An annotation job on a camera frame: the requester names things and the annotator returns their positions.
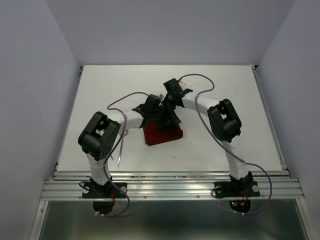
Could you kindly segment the dark red cloth napkin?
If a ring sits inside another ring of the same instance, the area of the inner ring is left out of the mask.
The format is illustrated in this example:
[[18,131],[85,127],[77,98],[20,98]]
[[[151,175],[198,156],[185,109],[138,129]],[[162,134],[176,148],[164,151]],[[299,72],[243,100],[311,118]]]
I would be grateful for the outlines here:
[[149,125],[144,126],[142,129],[145,143],[148,146],[179,140],[184,134],[178,123],[169,124],[164,128],[158,128],[157,124],[152,122]]

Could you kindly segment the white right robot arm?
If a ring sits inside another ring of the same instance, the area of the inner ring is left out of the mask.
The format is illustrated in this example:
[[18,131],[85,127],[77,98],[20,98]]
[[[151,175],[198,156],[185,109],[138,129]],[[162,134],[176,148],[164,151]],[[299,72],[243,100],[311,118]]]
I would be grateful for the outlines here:
[[213,100],[191,89],[180,85],[175,78],[165,82],[167,94],[163,100],[164,106],[174,110],[177,106],[194,110],[199,117],[208,117],[210,126],[205,126],[209,133],[225,150],[229,165],[230,189],[235,195],[242,195],[248,190],[248,183],[253,181],[253,175],[248,170],[246,162],[240,159],[242,122],[229,99]]

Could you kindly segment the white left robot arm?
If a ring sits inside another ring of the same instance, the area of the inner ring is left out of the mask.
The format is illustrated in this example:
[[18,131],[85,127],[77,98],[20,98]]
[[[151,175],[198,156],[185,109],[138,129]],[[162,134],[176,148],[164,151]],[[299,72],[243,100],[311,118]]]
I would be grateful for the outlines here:
[[155,123],[158,129],[165,129],[175,122],[175,117],[171,104],[154,94],[127,112],[112,115],[95,112],[78,138],[78,144],[89,161],[95,193],[100,197],[111,193],[108,159],[121,141],[119,133],[123,137],[125,130],[140,129],[151,123]]

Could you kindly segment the silver metal spoon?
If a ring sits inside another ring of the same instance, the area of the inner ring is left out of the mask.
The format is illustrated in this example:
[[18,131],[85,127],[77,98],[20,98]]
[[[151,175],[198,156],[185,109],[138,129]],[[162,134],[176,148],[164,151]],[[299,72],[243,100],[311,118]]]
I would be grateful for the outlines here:
[[128,130],[125,130],[123,132],[123,137],[121,139],[121,142],[120,142],[120,148],[119,148],[119,154],[118,154],[118,161],[117,161],[117,167],[119,168],[120,167],[120,164],[121,164],[121,159],[122,159],[122,152],[123,152],[123,145],[124,145],[124,139],[125,137],[128,135],[129,131]]

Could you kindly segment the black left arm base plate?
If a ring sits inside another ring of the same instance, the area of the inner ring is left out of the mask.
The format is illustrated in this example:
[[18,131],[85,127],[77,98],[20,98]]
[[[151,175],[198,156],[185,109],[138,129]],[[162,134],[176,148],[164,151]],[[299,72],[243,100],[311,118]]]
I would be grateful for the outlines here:
[[113,185],[107,182],[105,185],[99,185],[95,182],[81,181],[79,183],[82,189],[83,199],[125,199],[122,194]]

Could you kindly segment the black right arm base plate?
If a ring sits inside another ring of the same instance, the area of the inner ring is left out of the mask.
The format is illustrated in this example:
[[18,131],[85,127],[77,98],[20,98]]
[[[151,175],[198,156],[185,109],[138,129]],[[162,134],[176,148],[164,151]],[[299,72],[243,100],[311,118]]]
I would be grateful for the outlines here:
[[217,199],[223,198],[242,198],[246,197],[259,197],[260,191],[258,183],[252,181],[248,184],[240,184],[233,181],[216,181],[213,183],[214,188],[211,195]]

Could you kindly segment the aluminium front frame rail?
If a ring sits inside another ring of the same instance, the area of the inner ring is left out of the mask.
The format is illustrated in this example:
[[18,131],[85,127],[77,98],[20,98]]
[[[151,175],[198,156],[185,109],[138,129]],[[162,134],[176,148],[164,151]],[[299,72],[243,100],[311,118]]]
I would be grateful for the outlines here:
[[[268,180],[260,171],[254,172],[258,183],[260,199],[303,199],[305,197],[300,181],[292,178],[287,170],[271,173]],[[125,182],[131,201],[165,200],[213,200],[214,182],[229,181],[227,172],[180,171],[180,172],[112,172],[115,183]],[[56,171],[45,181],[40,199],[42,201],[81,201],[83,190],[79,182],[88,181],[87,171]]]

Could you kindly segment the aluminium right side rail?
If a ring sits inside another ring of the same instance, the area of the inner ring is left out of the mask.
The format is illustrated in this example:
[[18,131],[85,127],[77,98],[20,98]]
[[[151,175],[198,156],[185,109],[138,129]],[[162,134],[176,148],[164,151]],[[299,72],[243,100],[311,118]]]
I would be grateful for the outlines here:
[[264,93],[263,93],[263,90],[262,90],[262,87],[261,87],[261,83],[260,83],[259,76],[258,76],[258,71],[257,71],[258,65],[251,65],[250,67],[251,67],[252,74],[253,74],[253,77],[254,77],[254,80],[255,80],[255,83],[256,83],[256,86],[257,86],[257,89],[258,89],[258,92],[259,92],[259,95],[260,95],[260,98],[261,98],[261,101],[262,101],[262,105],[263,105],[263,108],[264,108],[264,111],[265,111],[265,114],[266,114],[268,125],[269,125],[270,131],[271,131],[271,135],[272,135],[272,138],[273,138],[273,142],[274,142],[274,145],[275,145],[275,148],[276,148],[276,151],[277,151],[277,155],[278,155],[278,158],[279,158],[279,161],[280,161],[280,164],[281,164],[281,168],[282,168],[283,171],[286,172],[285,176],[291,177],[289,169],[288,169],[288,166],[286,164],[286,161],[285,161],[285,158],[284,158],[284,155],[283,155],[283,152],[282,152],[282,149],[281,149],[279,138],[277,136],[276,129],[275,129],[272,117],[270,115],[270,111],[269,111],[269,108],[268,108],[268,105],[267,105],[267,102],[266,102],[266,99],[265,99],[265,96],[264,96]]

